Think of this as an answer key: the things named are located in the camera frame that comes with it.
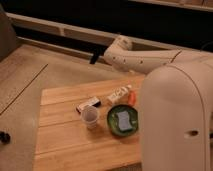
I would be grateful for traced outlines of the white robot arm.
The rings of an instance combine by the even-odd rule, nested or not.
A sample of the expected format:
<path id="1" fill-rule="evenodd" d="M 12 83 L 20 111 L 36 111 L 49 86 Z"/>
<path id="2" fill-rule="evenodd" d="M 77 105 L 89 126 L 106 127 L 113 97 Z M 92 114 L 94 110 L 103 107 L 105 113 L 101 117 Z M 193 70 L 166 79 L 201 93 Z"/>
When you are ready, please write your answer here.
<path id="1" fill-rule="evenodd" d="M 213 52 L 132 46 L 119 35 L 104 60 L 145 75 L 138 94 L 142 170 L 213 171 Z"/>

